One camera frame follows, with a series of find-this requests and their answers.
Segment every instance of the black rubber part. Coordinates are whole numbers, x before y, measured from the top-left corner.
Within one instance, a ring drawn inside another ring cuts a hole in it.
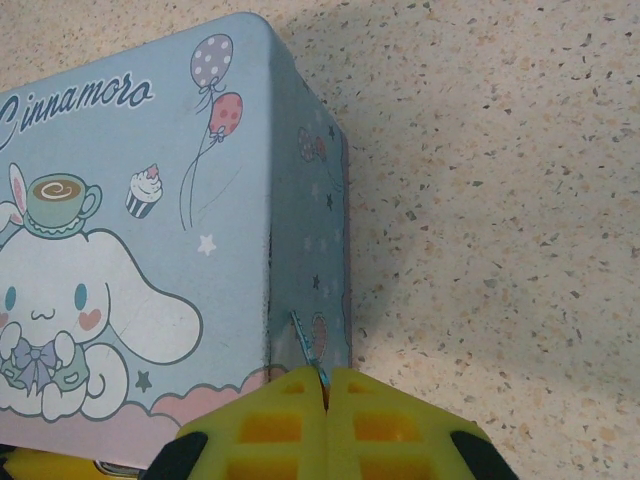
[[[5,463],[7,463],[7,459],[0,458],[0,480],[13,480],[13,477],[3,467]]]
[[[193,432],[167,443],[147,471],[138,475],[138,479],[188,480],[207,440],[205,433]]]
[[[453,432],[451,440],[476,480],[518,480],[491,443],[468,432]]]

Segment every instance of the rabbit ears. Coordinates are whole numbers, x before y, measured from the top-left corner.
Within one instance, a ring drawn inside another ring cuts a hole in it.
[[[0,232],[7,228],[9,222],[22,225],[22,218],[27,211],[27,189],[22,172],[15,163],[9,165],[9,182],[15,203],[0,203]]]
[[[147,282],[124,243],[108,231],[94,231],[76,251],[78,265],[106,285],[109,321],[136,355],[152,363],[173,363],[200,342],[202,318],[194,306]]]

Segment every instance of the bow tie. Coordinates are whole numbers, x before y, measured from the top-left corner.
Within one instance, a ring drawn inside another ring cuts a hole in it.
[[[56,352],[53,340],[44,347],[32,347],[24,338],[18,340],[18,345],[13,349],[16,358],[16,367],[22,370],[17,380],[27,386],[29,394],[36,384],[36,392],[40,393],[48,383],[51,383],[51,375],[47,368],[55,368]]]

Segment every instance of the white star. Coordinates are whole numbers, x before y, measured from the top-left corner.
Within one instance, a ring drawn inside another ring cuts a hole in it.
[[[198,247],[198,252],[202,252],[208,257],[216,248],[218,247],[213,244],[213,235],[207,235],[206,237],[204,235],[200,235],[200,246]]]

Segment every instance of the purple polka dot balloon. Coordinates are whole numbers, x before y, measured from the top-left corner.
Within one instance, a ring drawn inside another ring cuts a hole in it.
[[[191,57],[191,78],[199,87],[215,86],[229,70],[233,57],[233,42],[227,35],[206,38]]]

